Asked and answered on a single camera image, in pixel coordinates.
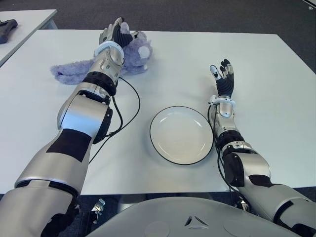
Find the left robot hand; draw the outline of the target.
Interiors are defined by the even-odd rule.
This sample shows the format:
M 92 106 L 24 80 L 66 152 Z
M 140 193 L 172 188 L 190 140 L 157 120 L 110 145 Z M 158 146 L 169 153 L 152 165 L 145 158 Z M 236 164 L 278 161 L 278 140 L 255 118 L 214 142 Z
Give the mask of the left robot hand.
M 113 41 L 124 48 L 138 38 L 138 34 L 138 31 L 130 33 L 125 19 L 119 17 L 114 23 L 109 24 L 100 34 L 99 44 L 102 44 L 105 41 Z

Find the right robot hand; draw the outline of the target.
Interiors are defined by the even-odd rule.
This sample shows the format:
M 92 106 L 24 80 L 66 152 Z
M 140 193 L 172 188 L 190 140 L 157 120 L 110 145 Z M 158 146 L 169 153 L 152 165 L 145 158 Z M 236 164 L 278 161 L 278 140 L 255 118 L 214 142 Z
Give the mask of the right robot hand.
M 228 59 L 221 61 L 220 70 L 215 65 L 210 66 L 210 72 L 215 78 L 219 96 L 232 97 L 234 91 L 234 70 Z

